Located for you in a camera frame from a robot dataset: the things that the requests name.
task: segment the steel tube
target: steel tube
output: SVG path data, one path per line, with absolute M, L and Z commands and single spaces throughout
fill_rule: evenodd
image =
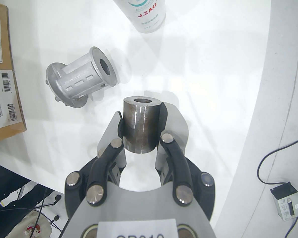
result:
M 124 99 L 124 147 L 137 154 L 151 152 L 158 143 L 161 101 L 132 96 Z

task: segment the screw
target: screw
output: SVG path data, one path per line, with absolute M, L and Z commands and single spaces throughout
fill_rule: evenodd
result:
M 89 204 L 98 203 L 104 195 L 104 188 L 98 184 L 89 187 L 86 193 L 86 200 Z
M 197 238 L 197 235 L 190 226 L 186 224 L 179 224 L 177 227 L 179 238 Z
M 210 187 L 210 186 L 214 185 L 214 179 L 208 173 L 201 173 L 201 181 L 207 187 Z
M 78 172 L 72 172 L 66 177 L 66 184 L 68 186 L 74 186 L 79 181 L 79 173 Z
M 164 143 L 166 143 L 166 144 L 169 144 L 169 143 L 173 142 L 173 137 L 172 137 L 171 134 L 163 134 L 163 135 L 161 136 L 161 139 L 162 139 L 162 141 L 163 141 Z
M 175 195 L 180 203 L 189 204 L 193 201 L 193 192 L 186 185 L 178 186 L 175 190 Z
M 113 140 L 110 142 L 110 145 L 111 145 L 113 148 L 119 148 L 122 144 L 123 144 L 123 141 L 122 141 L 120 138 L 113 139 Z
M 87 228 L 82 235 L 82 238 L 96 238 L 97 237 L 98 224 L 94 224 Z

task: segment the cardboard box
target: cardboard box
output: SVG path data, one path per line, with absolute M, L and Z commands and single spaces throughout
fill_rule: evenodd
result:
M 26 130 L 12 65 L 8 8 L 0 4 L 0 141 Z

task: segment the metal cylinder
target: metal cylinder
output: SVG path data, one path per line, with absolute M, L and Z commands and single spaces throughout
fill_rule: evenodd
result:
M 151 152 L 157 145 L 161 101 L 132 96 L 124 99 L 124 147 L 137 154 Z
M 109 85 L 116 85 L 116 74 L 105 54 L 97 47 L 74 62 L 65 65 L 50 64 L 46 70 L 46 83 L 55 94 L 55 100 L 67 106 L 80 108 L 88 94 Z

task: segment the black cable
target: black cable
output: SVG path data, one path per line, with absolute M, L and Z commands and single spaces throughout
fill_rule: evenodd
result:
M 293 143 L 291 143 L 291 144 L 288 144 L 288 145 L 286 145 L 286 146 L 284 146 L 284 147 L 281 147 L 281 148 L 279 148 L 279 149 L 277 149 L 277 150 L 275 150 L 275 151 L 272 151 L 272 152 L 270 152 L 269 154 L 267 154 L 267 155 L 261 160 L 261 162 L 259 163 L 259 166 L 258 166 L 258 168 L 257 168 L 257 178 L 258 178 L 262 183 L 264 183 L 264 184 L 269 184 L 269 185 L 273 185 L 273 184 L 289 184 L 289 183 L 287 183 L 287 182 L 264 182 L 264 181 L 259 177 L 259 169 L 260 169 L 262 163 L 264 162 L 264 160 L 265 160 L 268 156 L 270 156 L 270 155 L 272 155 L 272 154 L 274 154 L 274 153 L 276 153 L 276 152 L 278 152 L 278 151 L 281 151 L 281 150 L 283 150 L 283 149 L 286 149 L 286 148 L 288 148 L 288 147 L 290 147 L 290 146 L 293 146 L 294 144 L 297 144 L 297 143 L 298 143 L 298 140 L 295 141 L 295 142 L 293 142 Z
M 39 215 L 37 216 L 37 220 L 36 220 L 35 225 L 34 225 L 34 227 L 33 227 L 33 229 L 32 229 L 32 233 L 31 233 L 31 235 L 30 235 L 30 238 L 32 238 L 33 233 L 34 233 L 34 230 L 35 230 L 35 227 L 36 227 L 36 225 L 37 225 L 37 223 L 38 223 L 38 221 L 39 221 L 39 218 L 40 218 L 40 215 L 41 215 L 41 212 L 42 212 L 43 203 L 44 203 L 44 199 L 45 199 L 46 191 L 47 191 L 47 190 L 48 190 L 48 188 L 46 187 L 46 188 L 45 188 L 44 195 L 43 195 L 43 200 L 42 200 L 42 205 L 41 205 L 41 208 L 40 208 L 40 212 L 39 212 Z
M 289 233 L 291 232 L 291 230 L 293 229 L 293 227 L 295 226 L 295 224 L 297 223 L 297 221 L 298 221 L 298 217 L 296 218 L 296 220 L 294 221 L 294 223 L 292 224 L 292 226 L 290 227 L 290 229 L 286 233 L 285 238 L 288 237 Z
M 10 211 L 10 210 L 18 210 L 18 209 L 22 209 L 22 210 L 29 210 L 29 211 L 35 211 L 35 212 L 38 212 L 37 210 L 34 210 L 34 209 L 29 209 L 29 208 L 10 208 L 10 209 L 5 209 L 5 210 L 0 210 L 0 212 L 4 212 L 4 211 Z M 51 219 L 49 217 L 47 217 L 44 213 L 41 212 L 41 214 L 46 218 L 48 219 L 49 221 L 51 221 Z M 53 223 L 54 225 L 52 225 L 53 227 L 55 227 L 56 229 L 58 229 L 60 232 L 62 232 L 62 230 L 55 224 Z
M 51 219 L 49 217 L 47 217 L 44 213 L 41 213 L 46 219 L 48 219 L 50 221 L 50 225 L 52 225 L 54 228 L 56 228 L 57 230 L 59 230 L 60 232 L 62 232 L 62 230 L 53 222 L 51 221 Z

